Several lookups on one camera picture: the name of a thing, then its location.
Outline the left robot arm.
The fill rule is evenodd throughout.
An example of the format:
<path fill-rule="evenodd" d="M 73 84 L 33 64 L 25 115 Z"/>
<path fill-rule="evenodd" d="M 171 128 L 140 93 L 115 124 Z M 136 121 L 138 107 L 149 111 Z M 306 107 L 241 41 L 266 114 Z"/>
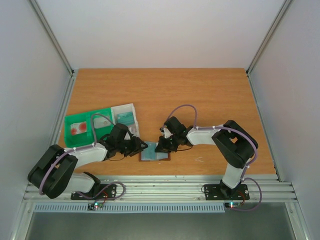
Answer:
<path fill-rule="evenodd" d="M 75 173 L 74 170 L 90 163 L 110 160 L 116 154 L 132 157 L 146 148 L 148 145 L 133 135 L 126 125 L 116 123 L 110 133 L 89 145 L 73 148 L 51 145 L 30 170 L 27 180 L 38 188 L 40 195 L 50 199 L 70 191 L 82 199 L 94 200 L 104 191 L 101 181 L 88 171 Z"/>

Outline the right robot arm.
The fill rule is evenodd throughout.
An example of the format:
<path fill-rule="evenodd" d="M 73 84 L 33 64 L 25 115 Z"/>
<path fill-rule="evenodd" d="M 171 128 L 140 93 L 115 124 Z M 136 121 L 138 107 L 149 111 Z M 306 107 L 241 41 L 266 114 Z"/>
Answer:
<path fill-rule="evenodd" d="M 225 174 L 219 183 L 224 199 L 238 193 L 245 172 L 258 156 L 258 142 L 234 120 L 217 126 L 185 127 L 172 116 L 160 131 L 162 135 L 154 150 L 156 153 L 177 152 L 179 146 L 212 145 L 219 149 L 227 161 Z"/>

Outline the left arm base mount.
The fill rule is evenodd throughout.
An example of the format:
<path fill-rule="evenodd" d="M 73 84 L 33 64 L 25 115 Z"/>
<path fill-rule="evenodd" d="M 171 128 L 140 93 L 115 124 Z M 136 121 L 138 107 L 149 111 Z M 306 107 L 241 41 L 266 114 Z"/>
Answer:
<path fill-rule="evenodd" d="M 93 191 L 81 193 L 78 192 L 72 193 L 70 196 L 71 200 L 74 201 L 86 201 L 86 200 L 101 200 L 105 198 L 115 198 L 117 193 L 117 185 L 116 184 L 101 184 L 97 193 Z"/>

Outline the brown leather card holder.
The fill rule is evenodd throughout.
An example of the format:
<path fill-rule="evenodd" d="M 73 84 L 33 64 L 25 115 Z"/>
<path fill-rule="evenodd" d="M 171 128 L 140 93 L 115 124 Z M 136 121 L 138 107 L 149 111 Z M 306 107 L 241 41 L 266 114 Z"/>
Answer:
<path fill-rule="evenodd" d="M 155 152 L 158 146 L 157 142 L 146 141 L 147 148 L 139 153 L 138 160 L 140 162 L 156 162 L 156 161 L 170 161 L 171 155 L 164 152 Z"/>

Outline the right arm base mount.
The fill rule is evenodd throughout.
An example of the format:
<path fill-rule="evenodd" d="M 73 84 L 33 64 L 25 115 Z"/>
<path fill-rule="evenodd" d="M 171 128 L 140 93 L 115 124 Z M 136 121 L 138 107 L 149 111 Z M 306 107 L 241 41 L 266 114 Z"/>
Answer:
<path fill-rule="evenodd" d="M 240 183 L 236 188 L 230 189 L 221 184 L 205 184 L 202 186 L 207 201 L 249 200 L 249 190 L 246 184 Z"/>

